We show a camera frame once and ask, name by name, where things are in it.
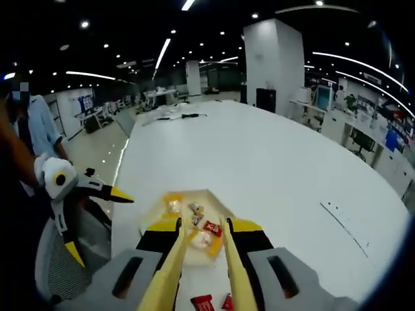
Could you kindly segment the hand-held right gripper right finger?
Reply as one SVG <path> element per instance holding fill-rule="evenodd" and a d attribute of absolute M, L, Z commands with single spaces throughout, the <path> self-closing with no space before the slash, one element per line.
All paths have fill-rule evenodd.
<path fill-rule="evenodd" d="M 358 310 L 322 288 L 311 267 L 272 245 L 260 225 L 226 219 L 226 260 L 234 310 Z"/>

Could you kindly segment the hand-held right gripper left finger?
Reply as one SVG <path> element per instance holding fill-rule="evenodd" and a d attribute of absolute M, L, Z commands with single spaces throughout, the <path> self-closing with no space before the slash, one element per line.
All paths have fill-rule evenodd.
<path fill-rule="evenodd" d="M 85 292 L 55 310 L 175 310 L 182 276 L 182 218 L 162 218 L 99 269 Z"/>

